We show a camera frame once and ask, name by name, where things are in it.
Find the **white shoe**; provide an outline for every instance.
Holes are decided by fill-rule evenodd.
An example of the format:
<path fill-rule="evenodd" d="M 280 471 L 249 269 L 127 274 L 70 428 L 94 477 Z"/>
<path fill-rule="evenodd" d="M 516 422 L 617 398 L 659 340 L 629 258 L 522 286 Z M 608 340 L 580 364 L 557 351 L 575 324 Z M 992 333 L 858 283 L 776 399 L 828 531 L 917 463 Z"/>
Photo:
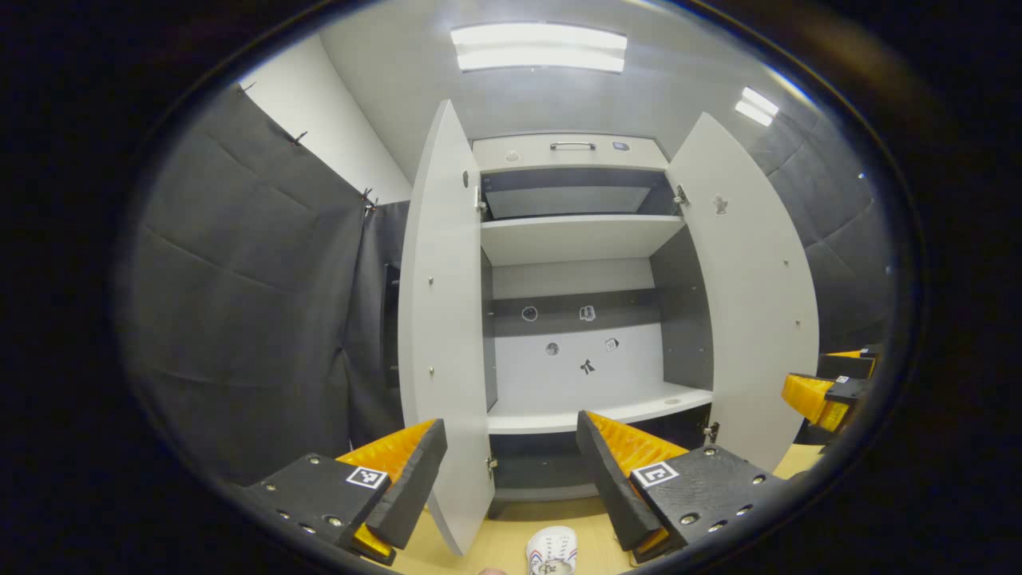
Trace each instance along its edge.
<path fill-rule="evenodd" d="M 570 527 L 541 529 L 525 547 L 528 575 L 572 575 L 577 553 L 578 537 Z"/>

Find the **cabinet door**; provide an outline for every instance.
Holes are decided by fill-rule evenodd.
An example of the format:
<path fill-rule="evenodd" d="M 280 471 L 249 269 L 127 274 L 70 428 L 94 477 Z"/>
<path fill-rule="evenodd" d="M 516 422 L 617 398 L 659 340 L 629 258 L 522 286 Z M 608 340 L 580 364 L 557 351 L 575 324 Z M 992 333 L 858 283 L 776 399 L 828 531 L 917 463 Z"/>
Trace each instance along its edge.
<path fill-rule="evenodd" d="M 816 292 L 795 226 L 766 176 L 703 113 L 667 167 L 690 204 L 709 303 L 717 443 L 774 471 L 802 417 L 781 399 L 789 373 L 814 374 Z"/>
<path fill-rule="evenodd" d="M 405 424 L 443 418 L 448 450 L 429 513 L 464 555 L 494 497 L 487 468 L 479 170 L 449 100 L 426 137 L 412 187 L 398 302 Z"/>

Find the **drawer handle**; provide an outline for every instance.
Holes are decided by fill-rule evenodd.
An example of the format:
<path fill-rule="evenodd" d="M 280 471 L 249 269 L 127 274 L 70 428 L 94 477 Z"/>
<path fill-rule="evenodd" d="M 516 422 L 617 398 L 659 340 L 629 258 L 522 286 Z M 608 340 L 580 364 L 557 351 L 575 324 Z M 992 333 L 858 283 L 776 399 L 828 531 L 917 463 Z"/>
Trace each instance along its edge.
<path fill-rule="evenodd" d="M 557 149 L 559 145 L 588 145 L 590 149 L 596 149 L 596 144 L 593 142 L 554 142 L 550 144 L 550 149 Z"/>

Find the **white shelf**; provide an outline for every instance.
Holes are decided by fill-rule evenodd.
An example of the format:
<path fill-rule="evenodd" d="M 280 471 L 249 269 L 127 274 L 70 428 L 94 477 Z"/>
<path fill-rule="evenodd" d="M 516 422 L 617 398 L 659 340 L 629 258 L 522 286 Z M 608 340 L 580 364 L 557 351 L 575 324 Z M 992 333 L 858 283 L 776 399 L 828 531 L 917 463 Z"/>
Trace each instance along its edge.
<path fill-rule="evenodd" d="M 679 215 L 553 215 L 485 222 L 495 266 L 648 257 L 682 229 Z"/>
<path fill-rule="evenodd" d="M 639 392 L 634 403 L 617 406 L 587 405 L 585 397 L 577 397 L 577 403 L 563 411 L 545 414 L 516 413 L 502 410 L 500 398 L 486 417 L 490 433 L 496 435 L 520 435 L 532 433 L 557 433 L 575 431 L 578 423 L 578 411 L 589 410 L 605 418 L 624 424 L 651 420 L 661 416 L 678 414 L 712 401 L 713 394 L 706 390 L 697 390 L 660 382 L 659 385 L 646 386 Z"/>

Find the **sticker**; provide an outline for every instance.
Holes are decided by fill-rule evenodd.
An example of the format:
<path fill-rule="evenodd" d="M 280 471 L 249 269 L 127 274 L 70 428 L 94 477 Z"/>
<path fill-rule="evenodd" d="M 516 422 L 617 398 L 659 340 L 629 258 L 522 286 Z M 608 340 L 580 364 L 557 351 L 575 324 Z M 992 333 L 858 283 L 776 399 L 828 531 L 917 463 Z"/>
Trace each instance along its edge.
<path fill-rule="evenodd" d="M 347 482 L 361 487 L 376 489 L 383 483 L 386 473 L 371 470 L 369 468 L 358 468 L 352 475 L 347 476 Z"/>
<path fill-rule="evenodd" d="M 678 472 L 672 470 L 667 464 L 660 462 L 659 464 L 653 464 L 652 466 L 646 466 L 645 468 L 639 468 L 633 471 L 636 477 L 639 478 L 639 482 L 646 487 L 652 487 L 657 483 L 663 483 L 678 477 Z"/>
<path fill-rule="evenodd" d="M 716 205 L 716 214 L 723 215 L 728 212 L 728 200 L 719 193 L 713 198 L 713 205 Z"/>

